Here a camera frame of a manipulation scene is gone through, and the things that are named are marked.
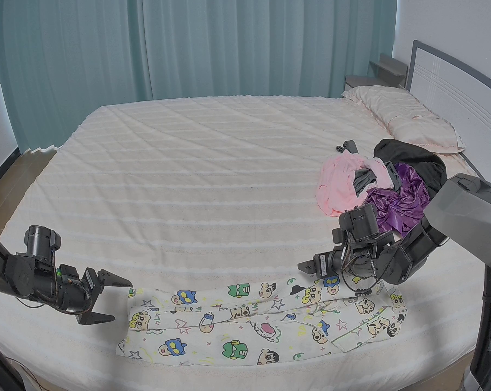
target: pile of clothing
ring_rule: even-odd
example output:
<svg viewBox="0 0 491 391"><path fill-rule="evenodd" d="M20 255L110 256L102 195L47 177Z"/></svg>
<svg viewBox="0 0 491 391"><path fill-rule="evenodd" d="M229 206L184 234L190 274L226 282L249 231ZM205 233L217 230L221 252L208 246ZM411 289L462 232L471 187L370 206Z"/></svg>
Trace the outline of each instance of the pile of clothing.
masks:
<svg viewBox="0 0 491 391"><path fill-rule="evenodd" d="M321 169L318 206L329 216L339 216L372 203L380 231L405 236L447 180L440 157L396 139L381 140L372 159L360 155L352 140L337 150L341 155L330 157Z"/></svg>

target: bed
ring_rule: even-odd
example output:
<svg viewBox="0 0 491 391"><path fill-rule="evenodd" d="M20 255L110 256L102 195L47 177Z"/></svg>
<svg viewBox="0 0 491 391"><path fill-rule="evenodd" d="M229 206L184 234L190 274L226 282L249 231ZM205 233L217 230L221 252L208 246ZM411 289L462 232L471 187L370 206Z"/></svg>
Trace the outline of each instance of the bed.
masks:
<svg viewBox="0 0 491 391"><path fill-rule="evenodd" d="M433 74L429 62L421 65ZM412 94L424 87L415 80ZM457 118L452 122L458 128ZM287 276L333 246L337 218L314 198L323 161L348 139L372 157L389 137L366 108L345 99L226 96L105 106L59 148L1 242L22 252L28 225L44 225L62 236L57 264L108 269L141 287L204 289ZM449 177L474 173L459 154L441 157ZM449 241L400 286L409 313L399 335L296 363L170 367L116 356L127 330L127 290L118 288L106 288L95 307L116 321L95 326L0 294L0 348L73 391L399 390L472 350L483 268Z"/></svg>

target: pajamas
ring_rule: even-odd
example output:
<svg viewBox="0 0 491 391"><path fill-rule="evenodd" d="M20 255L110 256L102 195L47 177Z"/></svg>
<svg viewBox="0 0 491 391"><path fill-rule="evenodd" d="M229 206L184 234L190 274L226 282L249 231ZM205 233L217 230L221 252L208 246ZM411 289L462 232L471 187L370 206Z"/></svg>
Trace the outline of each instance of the pajamas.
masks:
<svg viewBox="0 0 491 391"><path fill-rule="evenodd" d="M373 279L347 276L358 289ZM298 274L207 291L130 289L129 329L117 354L167 365L293 362L389 339L405 320L402 296L380 281L358 295L338 277Z"/></svg>

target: pillow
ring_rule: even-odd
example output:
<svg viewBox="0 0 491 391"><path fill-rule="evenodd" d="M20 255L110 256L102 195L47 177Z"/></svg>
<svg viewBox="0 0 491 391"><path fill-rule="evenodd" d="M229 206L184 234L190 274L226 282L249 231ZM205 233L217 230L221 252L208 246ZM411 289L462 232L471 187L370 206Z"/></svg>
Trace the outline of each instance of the pillow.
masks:
<svg viewBox="0 0 491 391"><path fill-rule="evenodd" d="M432 113L407 90L384 86L360 86L343 97L363 105L397 140L433 153L458 153L465 146L453 126Z"/></svg>

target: teal curtain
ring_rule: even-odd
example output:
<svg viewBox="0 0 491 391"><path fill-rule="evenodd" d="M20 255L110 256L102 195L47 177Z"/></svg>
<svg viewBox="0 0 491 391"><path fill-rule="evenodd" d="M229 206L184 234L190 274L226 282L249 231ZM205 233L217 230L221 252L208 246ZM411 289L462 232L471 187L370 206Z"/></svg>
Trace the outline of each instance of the teal curtain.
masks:
<svg viewBox="0 0 491 391"><path fill-rule="evenodd" d="M0 0L0 82L21 151L102 105L339 97L392 53L397 0Z"/></svg>

